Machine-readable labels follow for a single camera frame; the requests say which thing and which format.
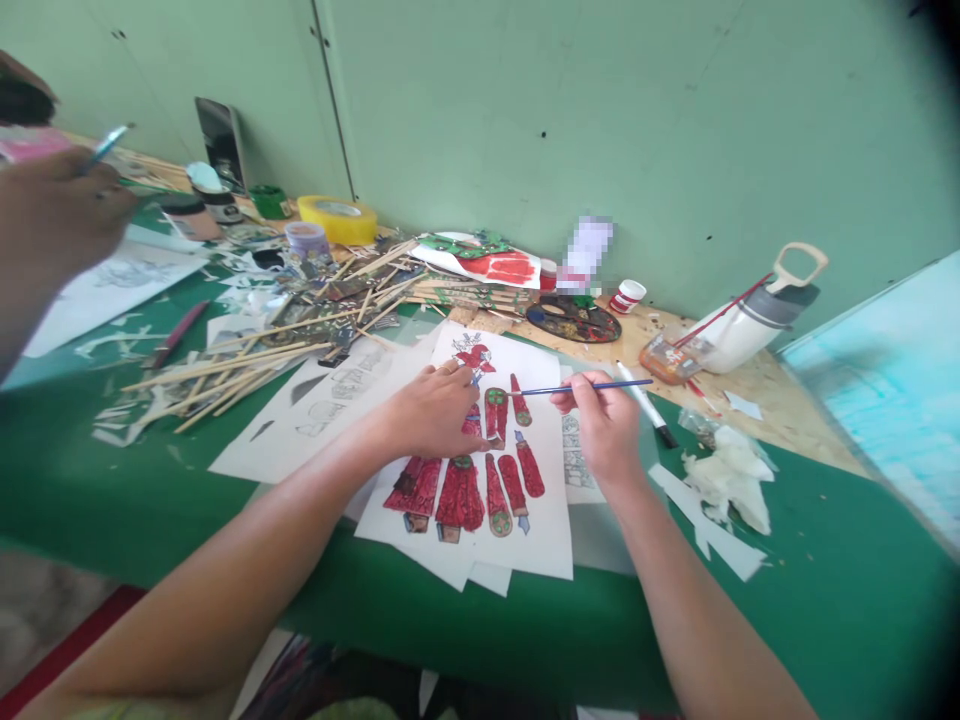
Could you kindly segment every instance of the cabinet door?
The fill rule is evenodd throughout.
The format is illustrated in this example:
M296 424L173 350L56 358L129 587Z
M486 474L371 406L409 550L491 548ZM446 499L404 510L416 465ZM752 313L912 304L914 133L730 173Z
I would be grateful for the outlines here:
M101 137L125 122L123 146L182 162L186 148L143 83L122 37L80 0L0 4L0 47L42 77L60 98L54 124Z
M236 109L248 184L349 197L310 0L86 0L124 45L193 159L194 98Z

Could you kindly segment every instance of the bottle handle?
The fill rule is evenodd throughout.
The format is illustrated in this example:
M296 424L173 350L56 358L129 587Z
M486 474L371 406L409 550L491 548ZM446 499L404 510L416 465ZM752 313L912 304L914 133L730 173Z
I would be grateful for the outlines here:
M800 250L801 252L806 253L813 258L814 262L817 263L817 266L806 278L801 280L796 275L787 272L787 270L783 267L783 256L787 254L787 250ZM771 295L776 295L778 292L787 287L787 285L806 287L812 283L817 275L822 273L824 268L826 268L829 264L830 258L828 258L826 254L819 248L816 248L809 243L787 243L783 246L783 249L780 250L780 254L777 255L777 259L773 263L773 271L777 273L777 279L767 286L767 292Z

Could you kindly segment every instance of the green table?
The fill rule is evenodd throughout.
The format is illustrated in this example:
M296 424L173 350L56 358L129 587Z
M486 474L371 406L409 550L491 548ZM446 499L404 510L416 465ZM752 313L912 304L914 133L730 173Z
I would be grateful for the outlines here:
M223 285L194 275L165 302L138 308L137 327L171 329ZM73 353L100 328L38 360L23 360L0 394L0 542L141 587L155 585L230 520L253 483L206 472L285 381L216 422L174 436L152 426L129 448L90 437L108 382L135 364L96 369ZM184 348L203 343L193 328ZM678 409L654 399L681 444ZM771 567L742 583L714 557L710 571L825 718L909 717L936 674L952 621L956 569L884 488L776 447L765 485L773 535L752 536ZM662 463L682 475L680 451ZM688 539L690 524L673 509ZM284 624L441 673L588 705L675 709L636 578L576 568L574 582L517 573L502 599L455 592L385 545L338 528Z

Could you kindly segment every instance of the green paint jar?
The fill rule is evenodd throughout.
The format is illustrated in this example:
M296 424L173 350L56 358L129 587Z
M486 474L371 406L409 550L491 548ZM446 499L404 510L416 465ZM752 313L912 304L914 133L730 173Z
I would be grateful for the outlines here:
M287 196L276 185L253 186L250 199L264 220L286 220L293 215Z

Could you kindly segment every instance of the masking tape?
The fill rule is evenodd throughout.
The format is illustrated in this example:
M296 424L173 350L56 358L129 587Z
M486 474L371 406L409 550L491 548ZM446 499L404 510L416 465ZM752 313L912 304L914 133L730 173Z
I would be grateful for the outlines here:
M297 198L300 219L316 223L327 240L340 245L370 245L377 237L377 214L366 205L324 195Z

